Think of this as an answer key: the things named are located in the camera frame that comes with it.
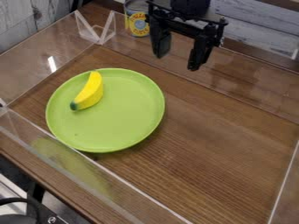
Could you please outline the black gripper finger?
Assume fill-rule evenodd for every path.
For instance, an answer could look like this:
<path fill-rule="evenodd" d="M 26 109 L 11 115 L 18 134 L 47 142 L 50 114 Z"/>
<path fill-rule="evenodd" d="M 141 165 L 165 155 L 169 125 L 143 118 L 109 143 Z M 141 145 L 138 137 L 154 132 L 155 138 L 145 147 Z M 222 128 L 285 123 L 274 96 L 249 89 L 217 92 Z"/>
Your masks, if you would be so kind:
<path fill-rule="evenodd" d="M 191 71 L 201 69 L 201 66 L 207 62 L 214 48 L 214 37 L 207 33 L 202 33 L 194 40 L 194 47 L 191 49 L 189 66 Z"/>
<path fill-rule="evenodd" d="M 171 49 L 173 35 L 167 24 L 155 18 L 150 21 L 154 55 L 161 59 Z"/>

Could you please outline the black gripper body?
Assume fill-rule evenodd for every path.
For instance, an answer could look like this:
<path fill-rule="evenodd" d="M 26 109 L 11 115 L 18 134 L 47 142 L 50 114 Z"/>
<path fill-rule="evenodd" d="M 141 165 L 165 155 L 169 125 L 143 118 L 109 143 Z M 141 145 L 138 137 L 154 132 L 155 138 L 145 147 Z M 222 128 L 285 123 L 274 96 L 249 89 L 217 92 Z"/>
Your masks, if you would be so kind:
<path fill-rule="evenodd" d="M 153 39 L 177 32 L 190 38 L 202 33 L 221 39 L 229 20 L 211 11 L 211 0 L 147 0 Z"/>

